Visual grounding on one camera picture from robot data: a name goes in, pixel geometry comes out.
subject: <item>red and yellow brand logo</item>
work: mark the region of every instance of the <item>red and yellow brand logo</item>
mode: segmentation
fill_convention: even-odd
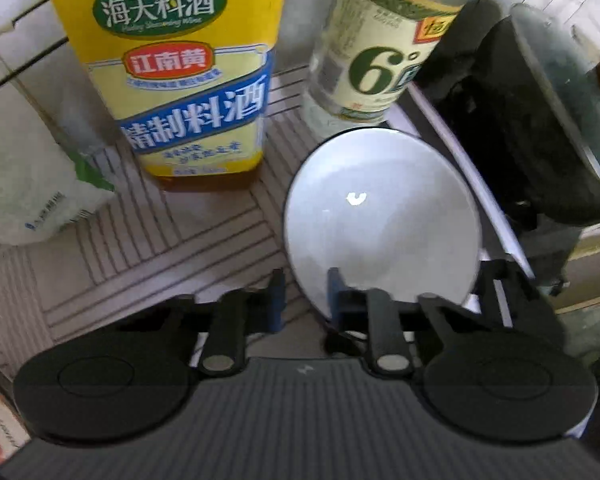
[[[206,43],[166,41],[129,50],[122,63],[139,79],[178,79],[209,70],[214,65],[214,51]]]
[[[418,22],[416,37],[413,39],[413,43],[430,43],[431,41],[439,40],[451,26],[455,18],[455,14],[451,16],[429,16]]]

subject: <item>white bowl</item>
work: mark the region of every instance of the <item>white bowl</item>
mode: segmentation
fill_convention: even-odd
[[[284,234],[298,284],[327,319],[331,267],[394,300],[432,292],[457,304],[478,271],[480,221],[464,180],[428,144],[385,128],[339,134],[305,160]]]

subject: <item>brown liquid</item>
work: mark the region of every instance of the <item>brown liquid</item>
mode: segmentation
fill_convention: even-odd
[[[213,174],[201,176],[153,176],[152,178],[165,191],[229,191],[247,189],[258,177],[260,164],[249,171],[240,173]]]

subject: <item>green and cream label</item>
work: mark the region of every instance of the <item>green and cream label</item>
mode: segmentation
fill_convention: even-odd
[[[337,0],[318,85],[355,121],[373,121],[433,51],[460,7],[430,0]]]

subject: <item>yellow label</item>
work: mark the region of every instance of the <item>yellow label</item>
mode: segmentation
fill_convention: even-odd
[[[334,115],[377,120],[413,79],[459,9],[430,0],[336,0],[318,67],[322,95],[314,97]]]
[[[283,0],[52,1],[147,171],[259,163]]]

